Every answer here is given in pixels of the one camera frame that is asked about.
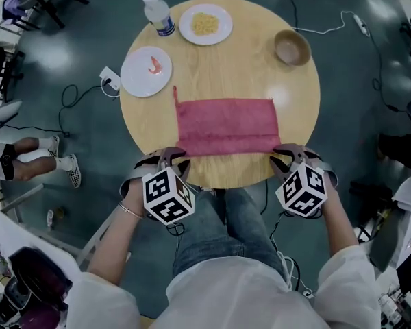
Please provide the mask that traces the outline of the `square white power strip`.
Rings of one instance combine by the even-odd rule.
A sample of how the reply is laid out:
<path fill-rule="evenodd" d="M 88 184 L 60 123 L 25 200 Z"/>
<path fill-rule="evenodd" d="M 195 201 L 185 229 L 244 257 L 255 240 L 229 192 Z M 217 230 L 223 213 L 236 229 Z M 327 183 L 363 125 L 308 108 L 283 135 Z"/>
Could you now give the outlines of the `square white power strip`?
<path fill-rule="evenodd" d="M 101 78 L 102 84 L 108 82 L 108 85 L 115 91 L 119 91 L 121 86 L 120 77 L 108 66 L 105 66 L 101 71 L 99 77 Z"/>

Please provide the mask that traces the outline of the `clear plastic water bottle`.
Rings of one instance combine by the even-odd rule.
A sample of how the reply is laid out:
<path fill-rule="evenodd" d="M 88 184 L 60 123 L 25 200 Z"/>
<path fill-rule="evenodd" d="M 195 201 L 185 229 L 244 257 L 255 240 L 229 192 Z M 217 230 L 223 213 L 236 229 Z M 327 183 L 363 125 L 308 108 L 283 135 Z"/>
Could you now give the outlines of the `clear plastic water bottle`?
<path fill-rule="evenodd" d="M 169 36 L 175 31 L 170 9 L 164 0 L 143 0 L 145 4 L 144 13 L 150 24 L 152 24 L 159 36 Z"/>

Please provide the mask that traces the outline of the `person's white shirt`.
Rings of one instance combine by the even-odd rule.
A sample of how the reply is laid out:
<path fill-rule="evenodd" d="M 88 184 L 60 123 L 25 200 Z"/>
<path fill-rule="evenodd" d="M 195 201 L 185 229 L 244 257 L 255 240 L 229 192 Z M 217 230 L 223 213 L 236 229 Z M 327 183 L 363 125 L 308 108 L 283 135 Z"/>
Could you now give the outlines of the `person's white shirt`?
<path fill-rule="evenodd" d="M 380 329 L 374 270 L 358 246 L 327 261 L 313 300 L 275 269 L 242 257 L 203 261 L 166 294 L 169 305 L 150 329 Z"/>

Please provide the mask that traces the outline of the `white folding table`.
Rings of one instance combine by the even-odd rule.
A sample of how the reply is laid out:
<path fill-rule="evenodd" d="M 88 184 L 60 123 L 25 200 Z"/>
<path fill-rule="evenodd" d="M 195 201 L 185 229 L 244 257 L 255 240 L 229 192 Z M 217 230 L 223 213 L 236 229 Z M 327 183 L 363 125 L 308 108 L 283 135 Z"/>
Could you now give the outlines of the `white folding table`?
<path fill-rule="evenodd" d="M 48 233 L 26 226 L 17 213 L 16 207 L 40 192 L 44 184 L 39 184 L 6 205 L 0 204 L 0 250 L 6 259 L 22 247 L 39 249 L 48 256 L 72 282 L 80 277 L 85 260 L 91 260 L 102 236 L 112 223 L 115 212 L 111 212 L 90 240 L 81 249 L 62 242 Z"/>

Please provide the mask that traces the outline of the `person's jeans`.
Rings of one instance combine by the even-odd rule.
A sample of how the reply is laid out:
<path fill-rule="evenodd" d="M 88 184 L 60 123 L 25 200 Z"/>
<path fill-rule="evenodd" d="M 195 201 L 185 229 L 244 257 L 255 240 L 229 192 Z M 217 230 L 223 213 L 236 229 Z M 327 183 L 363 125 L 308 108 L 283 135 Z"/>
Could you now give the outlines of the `person's jeans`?
<path fill-rule="evenodd" d="M 195 213 L 183 222 L 173 276 L 205 260 L 233 256 L 257 260 L 284 276 L 260 212 L 265 201 L 254 186 L 197 193 Z"/>

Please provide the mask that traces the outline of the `grey curved panel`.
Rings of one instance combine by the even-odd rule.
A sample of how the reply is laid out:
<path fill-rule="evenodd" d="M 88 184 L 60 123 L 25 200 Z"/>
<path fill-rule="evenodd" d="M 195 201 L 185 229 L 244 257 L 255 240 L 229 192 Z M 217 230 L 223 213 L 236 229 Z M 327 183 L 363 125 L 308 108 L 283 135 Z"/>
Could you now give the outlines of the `grey curved panel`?
<path fill-rule="evenodd" d="M 20 99 L 0 105 L 0 129 L 18 115 L 21 105 L 22 101 Z"/>

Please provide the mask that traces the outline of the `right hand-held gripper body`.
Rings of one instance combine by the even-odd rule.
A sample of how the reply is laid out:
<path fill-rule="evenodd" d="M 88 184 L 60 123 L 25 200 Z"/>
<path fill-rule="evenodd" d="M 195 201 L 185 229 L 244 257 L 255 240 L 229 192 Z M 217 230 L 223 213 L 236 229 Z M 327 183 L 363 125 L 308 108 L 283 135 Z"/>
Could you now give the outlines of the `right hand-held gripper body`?
<path fill-rule="evenodd" d="M 338 177 L 317 153 L 305 147 L 303 150 L 306 162 L 294 162 L 295 171 L 281 183 L 275 194 L 285 211 L 309 218 L 327 199 L 325 175 L 329 176 L 333 187 L 337 187 Z"/>

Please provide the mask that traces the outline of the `white plate with yellow food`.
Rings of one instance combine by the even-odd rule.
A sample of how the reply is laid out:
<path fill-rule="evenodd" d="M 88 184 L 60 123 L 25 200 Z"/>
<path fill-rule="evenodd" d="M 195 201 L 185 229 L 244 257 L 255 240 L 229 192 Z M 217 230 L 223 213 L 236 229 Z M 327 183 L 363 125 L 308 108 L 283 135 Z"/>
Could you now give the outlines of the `white plate with yellow food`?
<path fill-rule="evenodd" d="M 207 36 L 196 36 L 190 28 L 192 16 L 195 13 L 203 12 L 211 14 L 219 19 L 219 29 L 217 33 Z M 199 46 L 215 45 L 224 41 L 232 32 L 233 21 L 230 14 L 221 6 L 203 3 L 194 5 L 185 11 L 179 20 L 179 31 L 181 35 L 189 42 Z"/>

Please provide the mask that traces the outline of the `person's right forearm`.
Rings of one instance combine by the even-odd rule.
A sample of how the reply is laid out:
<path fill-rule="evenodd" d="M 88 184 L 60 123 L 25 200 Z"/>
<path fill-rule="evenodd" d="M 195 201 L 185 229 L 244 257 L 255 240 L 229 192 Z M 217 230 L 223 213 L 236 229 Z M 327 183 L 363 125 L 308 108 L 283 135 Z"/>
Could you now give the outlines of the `person's right forearm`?
<path fill-rule="evenodd" d="M 358 245 L 351 222 L 332 185 L 326 186 L 327 199 L 322 205 L 323 218 L 327 228 L 330 256 L 342 249 Z"/>

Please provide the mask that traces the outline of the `maroon domed appliance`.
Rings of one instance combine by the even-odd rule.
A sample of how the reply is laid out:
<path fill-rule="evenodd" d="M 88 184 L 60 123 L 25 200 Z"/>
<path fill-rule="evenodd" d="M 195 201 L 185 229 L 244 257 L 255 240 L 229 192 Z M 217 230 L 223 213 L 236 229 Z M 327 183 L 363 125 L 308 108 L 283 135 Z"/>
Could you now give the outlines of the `maroon domed appliance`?
<path fill-rule="evenodd" d="M 38 249 L 22 247 L 10 265 L 12 276 L 0 292 L 0 329 L 60 329 L 73 282 Z"/>

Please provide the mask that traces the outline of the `wooden bowl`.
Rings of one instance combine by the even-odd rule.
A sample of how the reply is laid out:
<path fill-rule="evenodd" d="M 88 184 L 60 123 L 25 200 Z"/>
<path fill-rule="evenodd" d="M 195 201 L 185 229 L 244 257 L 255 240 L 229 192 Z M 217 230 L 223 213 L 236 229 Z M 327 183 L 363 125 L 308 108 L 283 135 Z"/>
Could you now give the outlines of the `wooden bowl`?
<path fill-rule="evenodd" d="M 289 66 L 303 66 L 312 57 L 308 41 L 293 30 L 282 30 L 276 33 L 274 48 L 277 57 Z"/>

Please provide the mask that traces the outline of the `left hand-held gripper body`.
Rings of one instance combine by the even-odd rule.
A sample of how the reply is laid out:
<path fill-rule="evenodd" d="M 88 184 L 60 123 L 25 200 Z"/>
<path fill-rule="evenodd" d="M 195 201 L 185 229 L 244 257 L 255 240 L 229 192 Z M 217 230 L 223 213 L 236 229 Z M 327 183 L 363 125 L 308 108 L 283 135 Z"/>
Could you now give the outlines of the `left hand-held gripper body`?
<path fill-rule="evenodd" d="M 167 168 L 158 167 L 161 151 L 142 157 L 122 183 L 119 193 L 125 197 L 129 183 L 141 180 L 145 210 L 168 226 L 194 214 L 195 196 L 187 183 L 179 178 L 178 164 Z"/>

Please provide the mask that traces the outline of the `chair with purple cloth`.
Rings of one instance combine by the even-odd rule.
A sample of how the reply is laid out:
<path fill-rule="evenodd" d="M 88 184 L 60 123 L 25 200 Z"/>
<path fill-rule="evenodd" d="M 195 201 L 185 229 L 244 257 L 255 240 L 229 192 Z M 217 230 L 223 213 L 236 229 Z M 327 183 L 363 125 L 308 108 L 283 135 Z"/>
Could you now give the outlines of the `chair with purple cloth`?
<path fill-rule="evenodd" d="M 1 15 L 5 22 L 25 31 L 40 29 L 28 21 L 27 10 L 20 8 L 20 0 L 4 0 Z"/>

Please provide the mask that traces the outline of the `red cloth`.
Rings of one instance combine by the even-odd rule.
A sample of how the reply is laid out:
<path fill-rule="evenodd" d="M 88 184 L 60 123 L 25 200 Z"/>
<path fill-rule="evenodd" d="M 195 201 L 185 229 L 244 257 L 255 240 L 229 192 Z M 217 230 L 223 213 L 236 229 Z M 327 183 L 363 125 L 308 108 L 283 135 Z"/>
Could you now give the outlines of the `red cloth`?
<path fill-rule="evenodd" d="M 274 103 L 271 99 L 178 100 L 177 146 L 187 156 L 220 156 L 270 153 L 281 144 Z"/>

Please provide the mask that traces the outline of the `round wooden table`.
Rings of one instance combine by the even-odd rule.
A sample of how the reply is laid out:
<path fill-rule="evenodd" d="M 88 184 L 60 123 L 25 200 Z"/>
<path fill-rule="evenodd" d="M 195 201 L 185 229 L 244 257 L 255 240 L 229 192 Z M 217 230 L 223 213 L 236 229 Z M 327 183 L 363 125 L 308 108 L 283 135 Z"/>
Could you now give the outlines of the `round wooden table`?
<path fill-rule="evenodd" d="M 321 102 L 319 76 L 313 60 L 290 67 L 274 48 L 276 33 L 289 29 L 272 11 L 245 0 L 190 0 L 171 8 L 180 20 L 195 5 L 221 6 L 233 22 L 229 37 L 217 45 L 197 46 L 179 32 L 167 37 L 146 26 L 132 49 L 155 46 L 171 58 L 169 83 L 156 95 L 137 98 L 120 91 L 123 118 L 139 149 L 148 154 L 176 144 L 176 101 L 259 98 L 272 99 L 283 143 L 305 145 L 316 125 Z"/>

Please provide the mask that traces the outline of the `yellow food heap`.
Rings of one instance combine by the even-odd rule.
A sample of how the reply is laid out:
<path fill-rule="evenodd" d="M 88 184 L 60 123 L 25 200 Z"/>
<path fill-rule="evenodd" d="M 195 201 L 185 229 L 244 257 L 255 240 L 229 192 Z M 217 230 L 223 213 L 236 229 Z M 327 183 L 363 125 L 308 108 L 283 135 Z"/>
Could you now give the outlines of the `yellow food heap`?
<path fill-rule="evenodd" d="M 215 34 L 219 29 L 219 19 L 214 15 L 198 12 L 192 16 L 190 28 L 196 36 Z"/>

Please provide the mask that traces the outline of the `person's left forearm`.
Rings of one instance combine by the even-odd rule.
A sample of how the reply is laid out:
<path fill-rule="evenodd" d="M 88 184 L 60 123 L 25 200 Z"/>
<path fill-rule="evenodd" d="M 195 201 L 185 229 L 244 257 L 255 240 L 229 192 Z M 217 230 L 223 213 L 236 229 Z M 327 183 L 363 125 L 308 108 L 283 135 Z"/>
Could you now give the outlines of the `person's left forearm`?
<path fill-rule="evenodd" d="M 114 210 L 113 220 L 94 252 L 87 272 L 114 284 L 120 284 L 129 243 L 144 218 L 142 181 L 132 180 L 128 192 Z"/>

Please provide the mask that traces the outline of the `white plate with shrimp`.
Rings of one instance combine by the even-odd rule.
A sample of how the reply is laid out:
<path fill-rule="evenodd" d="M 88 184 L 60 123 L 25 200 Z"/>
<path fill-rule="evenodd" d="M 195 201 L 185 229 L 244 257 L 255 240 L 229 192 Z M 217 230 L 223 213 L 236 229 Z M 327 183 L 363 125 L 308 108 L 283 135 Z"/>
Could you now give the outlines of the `white plate with shrimp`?
<path fill-rule="evenodd" d="M 162 65 L 158 75 L 151 74 L 151 56 Z M 131 52 L 121 67 L 121 85 L 135 97 L 150 97 L 160 92 L 169 82 L 173 65 L 169 55 L 159 47 L 141 47 Z"/>

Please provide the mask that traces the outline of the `long white power strip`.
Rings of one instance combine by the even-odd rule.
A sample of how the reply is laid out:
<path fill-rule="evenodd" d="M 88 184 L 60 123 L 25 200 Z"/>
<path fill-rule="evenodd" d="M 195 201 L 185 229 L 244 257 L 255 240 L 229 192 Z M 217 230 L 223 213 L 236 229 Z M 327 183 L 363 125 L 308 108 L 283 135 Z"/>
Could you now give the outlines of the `long white power strip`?
<path fill-rule="evenodd" d="M 370 32 L 366 26 L 366 23 L 356 14 L 353 16 L 354 21 L 356 22 L 357 26 L 360 28 L 360 31 L 366 36 L 370 36 Z"/>

